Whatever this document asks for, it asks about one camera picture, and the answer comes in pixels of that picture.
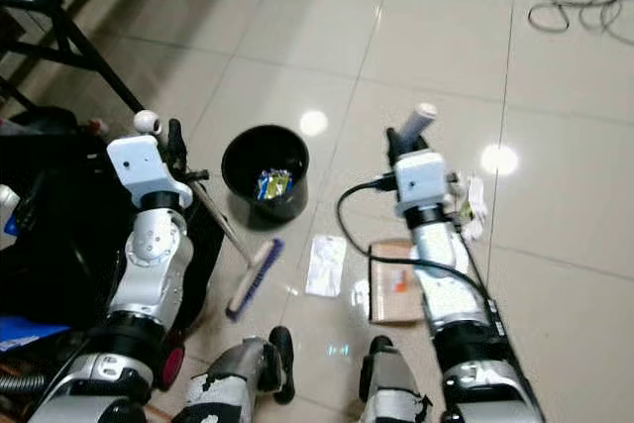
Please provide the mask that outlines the grey right robot leg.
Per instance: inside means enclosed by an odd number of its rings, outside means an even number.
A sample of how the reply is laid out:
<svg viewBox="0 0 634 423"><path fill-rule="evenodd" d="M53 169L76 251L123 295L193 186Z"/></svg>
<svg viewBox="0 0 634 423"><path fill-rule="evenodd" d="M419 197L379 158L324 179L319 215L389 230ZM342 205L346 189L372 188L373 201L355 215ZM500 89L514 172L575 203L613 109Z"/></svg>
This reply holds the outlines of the grey right robot leg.
<svg viewBox="0 0 634 423"><path fill-rule="evenodd" d="M361 367L359 423L426 423L431 400L418 390L415 376L390 338L372 338Z"/></svg>

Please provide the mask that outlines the blue flat board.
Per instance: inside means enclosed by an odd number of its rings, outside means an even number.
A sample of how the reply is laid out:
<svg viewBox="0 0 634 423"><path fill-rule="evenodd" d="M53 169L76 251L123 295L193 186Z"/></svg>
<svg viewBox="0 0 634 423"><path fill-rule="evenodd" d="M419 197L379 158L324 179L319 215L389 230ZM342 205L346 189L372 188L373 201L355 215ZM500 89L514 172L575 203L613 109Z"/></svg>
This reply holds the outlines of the blue flat board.
<svg viewBox="0 0 634 423"><path fill-rule="evenodd" d="M31 322L23 316L1 316L0 352L28 345L46 335L45 325Z"/></svg>

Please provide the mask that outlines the white crumpled wrapper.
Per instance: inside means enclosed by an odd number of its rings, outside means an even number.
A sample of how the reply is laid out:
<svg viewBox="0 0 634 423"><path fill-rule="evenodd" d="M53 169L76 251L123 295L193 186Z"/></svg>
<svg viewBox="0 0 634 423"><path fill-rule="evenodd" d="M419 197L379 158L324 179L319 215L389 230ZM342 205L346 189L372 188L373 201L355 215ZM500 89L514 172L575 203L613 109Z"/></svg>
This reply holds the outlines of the white crumpled wrapper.
<svg viewBox="0 0 634 423"><path fill-rule="evenodd" d="M470 241L479 242L487 230L489 207L485 201L485 184L479 175L458 175L450 186L456 205L459 233Z"/></svg>

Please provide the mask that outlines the black round waste bin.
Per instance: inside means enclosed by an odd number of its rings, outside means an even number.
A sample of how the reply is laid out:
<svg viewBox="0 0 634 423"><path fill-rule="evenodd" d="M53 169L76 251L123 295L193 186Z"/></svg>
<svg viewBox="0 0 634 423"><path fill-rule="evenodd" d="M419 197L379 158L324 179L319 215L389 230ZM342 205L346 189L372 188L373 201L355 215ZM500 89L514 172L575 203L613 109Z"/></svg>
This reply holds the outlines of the black round waste bin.
<svg viewBox="0 0 634 423"><path fill-rule="evenodd" d="M280 227L299 218L308 204L311 153L285 126L254 126L237 135L222 155L221 175L244 218L260 227ZM272 198L260 197L260 179L272 172L288 175L288 188Z"/></svg>

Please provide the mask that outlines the red wheel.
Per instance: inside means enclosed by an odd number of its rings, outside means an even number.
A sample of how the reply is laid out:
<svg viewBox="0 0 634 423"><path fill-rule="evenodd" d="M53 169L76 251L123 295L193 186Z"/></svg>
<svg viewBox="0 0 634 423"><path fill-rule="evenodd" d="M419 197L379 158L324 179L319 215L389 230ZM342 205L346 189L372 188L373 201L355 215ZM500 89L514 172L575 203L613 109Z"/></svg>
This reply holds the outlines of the red wheel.
<svg viewBox="0 0 634 423"><path fill-rule="evenodd" d="M181 372L185 359L185 346L182 343L171 343L164 350L163 360L156 373L155 387L161 391L169 391Z"/></svg>

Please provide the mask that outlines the white flat plastic packet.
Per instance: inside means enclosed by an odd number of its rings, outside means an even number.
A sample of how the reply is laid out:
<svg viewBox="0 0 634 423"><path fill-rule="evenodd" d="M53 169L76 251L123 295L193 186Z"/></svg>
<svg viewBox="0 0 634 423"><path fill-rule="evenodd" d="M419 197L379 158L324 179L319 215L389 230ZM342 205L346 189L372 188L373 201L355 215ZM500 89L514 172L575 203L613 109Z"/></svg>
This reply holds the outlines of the white flat plastic packet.
<svg viewBox="0 0 634 423"><path fill-rule="evenodd" d="M344 260L349 243L341 236L313 236L305 273L308 295L337 297L343 291Z"/></svg>

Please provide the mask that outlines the grey robot leg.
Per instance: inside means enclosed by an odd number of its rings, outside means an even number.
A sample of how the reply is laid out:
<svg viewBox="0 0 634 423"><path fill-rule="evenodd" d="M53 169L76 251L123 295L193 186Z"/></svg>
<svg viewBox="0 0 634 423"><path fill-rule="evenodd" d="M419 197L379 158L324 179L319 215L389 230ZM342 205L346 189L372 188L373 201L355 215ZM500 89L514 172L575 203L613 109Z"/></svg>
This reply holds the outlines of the grey robot leg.
<svg viewBox="0 0 634 423"><path fill-rule="evenodd" d="M415 376L390 338L372 338L361 367L359 423L426 423L431 400L418 390Z"/></svg>
<svg viewBox="0 0 634 423"><path fill-rule="evenodd" d="M258 395L270 394L282 405L294 399L293 366L293 341L284 325L266 338L245 338L190 379L186 405L170 423L251 423Z"/></svg>

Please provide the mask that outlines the wooden broom with purple bristles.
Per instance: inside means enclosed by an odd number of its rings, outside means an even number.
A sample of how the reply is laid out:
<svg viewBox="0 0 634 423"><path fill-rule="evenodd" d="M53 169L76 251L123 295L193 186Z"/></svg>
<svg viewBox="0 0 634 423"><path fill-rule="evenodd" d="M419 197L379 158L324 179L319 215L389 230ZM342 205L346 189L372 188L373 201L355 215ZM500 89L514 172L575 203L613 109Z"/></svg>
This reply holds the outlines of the wooden broom with purple bristles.
<svg viewBox="0 0 634 423"><path fill-rule="evenodd" d="M153 137L158 139L158 146L162 149L167 159L168 169L170 169L172 177L175 178L175 153L167 153L164 150L164 134L166 134L167 123L168 120L164 121L159 117L159 114L150 110L142 110L133 115L133 129L141 135L153 135ZM256 252L249 253L248 245L242 241L239 232L228 219L227 207L217 204L209 196L203 182L185 184L193 191L193 197L196 202L202 205L208 211L208 214L216 220L223 236L239 251L242 259L247 264L244 274L242 274L239 283L237 283L234 295L227 301L225 309L227 318L232 320L232 322L237 322L242 313L248 309L259 288L263 286L267 271L279 260L284 242L278 238L266 239Z"/></svg>

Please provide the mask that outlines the black bag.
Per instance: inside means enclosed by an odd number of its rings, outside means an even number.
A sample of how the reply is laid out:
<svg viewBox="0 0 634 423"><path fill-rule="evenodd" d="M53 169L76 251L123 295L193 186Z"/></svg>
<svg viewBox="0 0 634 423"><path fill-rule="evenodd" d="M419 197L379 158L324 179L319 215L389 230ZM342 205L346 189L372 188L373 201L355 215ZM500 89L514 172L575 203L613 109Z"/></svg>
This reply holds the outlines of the black bag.
<svg viewBox="0 0 634 423"><path fill-rule="evenodd" d="M86 132L0 139L0 182L19 201L0 252L1 314L87 329L107 315L124 274L137 214L107 157Z"/></svg>

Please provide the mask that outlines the yellow blue snack wrapper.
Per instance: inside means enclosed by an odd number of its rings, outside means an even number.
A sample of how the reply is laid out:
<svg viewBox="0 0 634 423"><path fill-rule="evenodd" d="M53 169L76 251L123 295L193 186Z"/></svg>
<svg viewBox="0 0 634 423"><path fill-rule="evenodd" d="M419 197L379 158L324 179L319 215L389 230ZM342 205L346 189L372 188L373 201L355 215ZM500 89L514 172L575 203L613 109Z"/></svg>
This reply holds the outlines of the yellow blue snack wrapper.
<svg viewBox="0 0 634 423"><path fill-rule="evenodd" d="M290 170L284 168L262 170L257 178L255 197L258 201L275 200L275 198L288 195L293 186L294 178Z"/></svg>

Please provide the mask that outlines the grey left robot leg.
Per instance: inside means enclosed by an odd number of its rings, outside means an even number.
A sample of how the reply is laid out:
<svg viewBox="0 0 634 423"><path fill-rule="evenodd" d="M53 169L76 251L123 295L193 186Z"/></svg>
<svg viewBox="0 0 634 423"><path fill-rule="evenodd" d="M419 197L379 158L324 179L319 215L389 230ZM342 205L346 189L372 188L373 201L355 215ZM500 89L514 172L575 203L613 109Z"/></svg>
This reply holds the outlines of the grey left robot leg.
<svg viewBox="0 0 634 423"><path fill-rule="evenodd" d="M270 394L282 405L294 399L293 366L293 341L284 325L266 338L245 338L190 379L186 405L170 423L251 423L258 395Z"/></svg>

